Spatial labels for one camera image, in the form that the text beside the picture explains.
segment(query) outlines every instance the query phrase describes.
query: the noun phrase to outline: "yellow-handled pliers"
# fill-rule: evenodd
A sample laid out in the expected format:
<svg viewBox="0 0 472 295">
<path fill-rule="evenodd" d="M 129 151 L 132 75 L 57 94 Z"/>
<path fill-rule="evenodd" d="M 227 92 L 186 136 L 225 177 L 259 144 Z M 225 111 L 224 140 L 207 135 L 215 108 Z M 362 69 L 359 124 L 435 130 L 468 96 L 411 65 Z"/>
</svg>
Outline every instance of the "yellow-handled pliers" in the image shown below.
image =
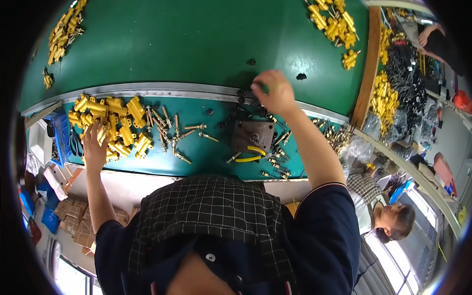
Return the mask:
<svg viewBox="0 0 472 295">
<path fill-rule="evenodd" d="M 262 157 L 265 157 L 265 155 L 266 155 L 266 152 L 264 152 L 263 150 L 261 150 L 261 149 L 258 148 L 257 146 L 249 145 L 249 146 L 247 147 L 247 149 L 250 150 L 250 151 L 258 152 L 258 153 L 260 153 L 262 156 L 255 156 L 255 157 L 250 157 L 250 158 L 235 159 L 235 162 L 242 163 L 242 162 L 257 161 L 257 160 L 262 159 Z"/>
</svg>

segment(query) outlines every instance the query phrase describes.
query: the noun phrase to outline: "woman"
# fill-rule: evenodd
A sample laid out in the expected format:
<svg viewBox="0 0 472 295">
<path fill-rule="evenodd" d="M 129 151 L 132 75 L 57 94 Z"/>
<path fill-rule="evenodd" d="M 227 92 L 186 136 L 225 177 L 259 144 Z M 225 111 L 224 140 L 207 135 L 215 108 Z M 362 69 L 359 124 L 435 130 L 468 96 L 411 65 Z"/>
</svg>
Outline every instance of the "woman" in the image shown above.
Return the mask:
<svg viewBox="0 0 472 295">
<path fill-rule="evenodd" d="M 412 205 L 395 203 L 388 205 L 380 186 L 371 175 L 365 173 L 351 174 L 347 178 L 347 189 L 355 206 L 359 222 L 359 232 L 374 235 L 382 242 L 398 241 L 405 238 L 412 230 L 415 212 Z"/>
</svg>

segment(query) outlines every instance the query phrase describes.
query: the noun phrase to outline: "button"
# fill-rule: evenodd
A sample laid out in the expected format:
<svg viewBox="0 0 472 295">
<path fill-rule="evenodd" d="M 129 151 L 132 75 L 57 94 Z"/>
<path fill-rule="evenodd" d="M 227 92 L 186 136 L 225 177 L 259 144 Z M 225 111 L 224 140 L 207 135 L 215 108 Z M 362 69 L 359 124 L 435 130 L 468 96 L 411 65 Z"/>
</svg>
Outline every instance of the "button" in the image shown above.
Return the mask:
<svg viewBox="0 0 472 295">
<path fill-rule="evenodd" d="M 213 254 L 207 254 L 206 259 L 210 260 L 211 262 L 215 262 L 216 257 Z"/>
</svg>

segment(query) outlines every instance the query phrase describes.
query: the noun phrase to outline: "dark hair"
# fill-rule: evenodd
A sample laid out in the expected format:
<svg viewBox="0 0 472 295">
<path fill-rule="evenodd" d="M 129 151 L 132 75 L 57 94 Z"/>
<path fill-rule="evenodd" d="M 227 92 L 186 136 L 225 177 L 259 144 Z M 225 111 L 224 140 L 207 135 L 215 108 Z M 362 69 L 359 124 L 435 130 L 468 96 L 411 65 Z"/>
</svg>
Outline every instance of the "dark hair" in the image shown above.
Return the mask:
<svg viewBox="0 0 472 295">
<path fill-rule="evenodd" d="M 381 243 L 399 241 L 404 239 L 412 230 L 415 213 L 410 204 L 404 204 L 397 214 L 395 228 L 390 230 L 391 235 L 387 236 L 383 228 L 375 228 L 373 233 Z"/>
</svg>

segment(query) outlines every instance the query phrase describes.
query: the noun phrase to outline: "pile of black hoses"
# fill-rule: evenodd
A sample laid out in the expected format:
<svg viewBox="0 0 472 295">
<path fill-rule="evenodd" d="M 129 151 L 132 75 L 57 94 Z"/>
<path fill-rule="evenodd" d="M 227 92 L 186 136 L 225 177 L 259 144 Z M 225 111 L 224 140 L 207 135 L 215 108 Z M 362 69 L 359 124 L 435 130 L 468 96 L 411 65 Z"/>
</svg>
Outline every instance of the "pile of black hoses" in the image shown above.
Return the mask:
<svg viewBox="0 0 472 295">
<path fill-rule="evenodd" d="M 388 62 L 385 65 L 390 87 L 398 92 L 399 108 L 407 113 L 407 134 L 411 135 L 421 120 L 427 95 L 420 79 L 420 72 L 410 59 L 416 60 L 408 45 L 394 45 L 388 48 Z"/>
</svg>

